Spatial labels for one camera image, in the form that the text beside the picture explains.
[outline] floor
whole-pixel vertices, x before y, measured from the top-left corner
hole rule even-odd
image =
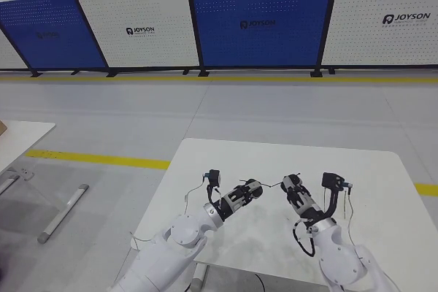
[[[341,73],[406,74],[438,77]],[[438,185],[438,84],[0,81],[0,118],[56,123],[38,149],[159,160],[172,159],[186,137],[387,150],[399,154],[413,182]],[[105,291],[135,255],[128,232],[137,227],[164,171],[22,160],[45,182],[39,189],[62,199],[82,183],[91,189],[45,245],[36,237],[57,210],[22,180],[0,197],[0,265],[6,272],[0,292]],[[422,200],[438,229],[438,197]],[[193,270],[169,291],[184,291]],[[327,291],[262,279],[267,291]],[[210,269],[204,287],[260,289],[255,275],[219,268]]]

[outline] cable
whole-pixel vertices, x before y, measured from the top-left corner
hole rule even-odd
[[[140,242],[150,242],[151,241],[151,239],[140,239],[140,238],[134,236],[134,234],[131,231],[129,231],[129,232],[130,232],[131,238],[134,240],[134,244],[137,246],[138,251],[139,251],[139,247],[138,247],[137,240]]]
[[[347,194],[347,196],[349,197],[349,205],[350,205],[350,218],[349,218],[349,225],[347,226],[347,232],[349,233],[350,242],[352,242],[353,247],[355,247],[356,245],[353,243],[352,235],[350,235],[350,224],[352,223],[352,217],[353,217],[353,206],[352,206],[352,201],[350,200],[350,191],[351,190],[352,190],[352,188],[349,188],[349,192]]]
[[[263,286],[263,292],[266,292],[266,288],[264,287],[263,280],[260,278],[260,276],[258,276],[258,274],[255,274],[255,276],[258,278],[258,280],[260,280],[261,286]]]
[[[349,191],[347,192],[347,196],[349,197],[349,205],[350,205],[350,218],[349,218],[349,224],[347,225],[347,232],[349,233],[349,239],[350,242],[352,242],[352,245],[354,247],[354,251],[357,253],[357,250],[355,249],[356,245],[353,243],[352,240],[352,235],[350,235],[350,224],[352,223],[352,217],[353,217],[353,206],[352,206],[352,201],[350,200],[350,192],[352,191],[352,188],[349,188]],[[389,277],[388,274],[386,274],[385,271],[383,271],[383,274],[393,283],[393,285],[396,287],[397,291],[402,292],[401,289],[399,288],[399,286],[396,284],[396,282],[393,281],[393,279],[391,279],[391,277]]]
[[[203,184],[204,184],[204,174],[203,174],[203,181],[201,182],[201,185],[197,186],[197,187],[194,188],[194,189],[189,190],[189,191],[187,192],[187,194],[185,195],[185,203],[186,203],[186,205],[185,205],[185,211],[184,211],[184,213],[183,213],[184,215],[187,213],[187,208],[188,208],[188,195],[189,195],[192,191],[195,191],[195,190],[199,189],[200,187],[202,187]]]
[[[310,237],[310,243],[312,244],[312,252],[309,253],[309,252],[305,249],[305,247],[303,246],[303,244],[300,243],[299,238],[297,237],[297,234],[295,233],[295,232],[296,232],[296,229],[297,229],[297,226],[299,225],[300,222],[302,222],[302,220],[298,220],[298,221],[295,223],[295,225],[293,226],[293,229],[292,229],[293,238],[297,241],[297,243],[299,244],[299,247],[301,248],[301,250],[303,250],[304,253],[307,254],[307,256],[309,256],[309,257],[312,258],[312,257],[315,256],[315,243],[313,242],[313,238]]]
[[[264,183],[262,183],[262,182],[259,182],[261,185],[264,185],[265,187],[268,187],[268,188],[273,188],[273,187],[275,187],[276,185],[280,185],[281,184],[281,182],[278,182],[278,183],[275,183],[274,185],[266,185],[266,184],[264,184]]]
[[[399,289],[399,287],[396,284],[396,282],[394,282],[393,279],[391,279],[391,277],[389,277],[389,275],[385,273],[385,271],[383,271],[383,274],[394,284],[394,286],[396,287],[397,291],[402,292],[401,289]]]

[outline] white folding table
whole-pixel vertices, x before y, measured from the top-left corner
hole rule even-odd
[[[323,205],[321,177],[334,172],[354,185],[351,234],[367,246],[403,291],[438,292],[438,232],[400,158],[390,152],[295,145],[273,145],[185,139],[147,208],[136,237],[151,238],[185,208],[185,194],[201,183],[201,175],[220,170],[220,190],[254,178],[271,185],[287,174],[301,173],[304,185]],[[190,194],[188,213],[207,203],[205,185]],[[335,219],[349,243],[344,194]],[[269,274],[324,285],[318,260],[305,255],[292,235],[299,219],[277,186],[226,220],[218,232],[208,231],[199,263]],[[371,281],[348,287],[361,290]]]
[[[0,175],[11,166],[16,169],[17,174],[12,175],[0,185],[0,195],[19,178],[19,175],[26,182],[31,183],[29,180],[35,177],[34,173],[29,172],[17,160],[55,128],[54,123],[17,120],[4,120],[3,123],[8,129],[0,136]],[[63,202],[52,194],[39,192],[60,210],[49,226],[40,234],[38,238],[40,243],[45,243],[48,240],[58,224],[65,218],[66,214],[73,208],[74,204],[87,189],[87,185],[81,185],[68,202]]]

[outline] robotic hand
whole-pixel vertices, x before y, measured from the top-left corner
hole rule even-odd
[[[394,292],[388,278],[382,271],[373,255],[363,245],[348,245],[342,241],[341,227],[331,216],[337,207],[340,191],[348,188],[349,195],[352,184],[345,182],[337,174],[324,173],[321,185],[331,190],[329,207],[323,211],[312,199],[310,192],[302,185],[297,174],[284,177],[281,188],[287,193],[287,200],[292,205],[310,234],[312,252],[309,253],[293,235],[302,250],[309,256],[315,255],[315,246],[319,247],[320,270],[331,292],[343,292],[345,285],[353,284],[363,278],[367,272],[374,284],[373,292]]]
[[[260,182],[251,179],[212,202],[212,191],[220,185],[220,174],[218,170],[210,170],[205,177],[209,180],[207,194],[210,202],[195,215],[175,218],[157,233],[149,245],[138,252],[126,274],[115,283],[112,292],[165,291],[202,251],[207,242],[204,233],[208,230],[217,231],[225,219],[263,193]],[[170,237],[173,245],[177,246],[167,242]]]

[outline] yellow floor line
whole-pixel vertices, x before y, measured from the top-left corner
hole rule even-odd
[[[145,158],[129,158],[117,157],[108,155],[94,155],[70,152],[58,152],[48,150],[30,150],[26,153],[27,157],[58,159],[65,161],[80,161],[92,164],[110,164],[118,166],[142,167],[147,169],[167,169],[170,161],[145,159]],[[417,192],[423,196],[438,196],[438,185],[426,185],[416,183]]]
[[[232,82],[375,82],[375,83],[438,83],[438,78],[411,77],[187,77],[187,76],[132,76],[132,77],[0,77],[0,81],[70,81],[70,82],[122,82],[122,81],[232,81]]]
[[[438,185],[425,185],[416,183],[417,192],[423,196],[438,196]]]
[[[167,169],[170,161],[144,159],[144,158],[129,158],[117,157],[108,155],[94,155],[70,152],[58,152],[47,150],[30,150],[26,153],[27,157],[58,159],[66,161],[81,161],[92,164],[110,164],[120,166],[143,167],[147,169]]]

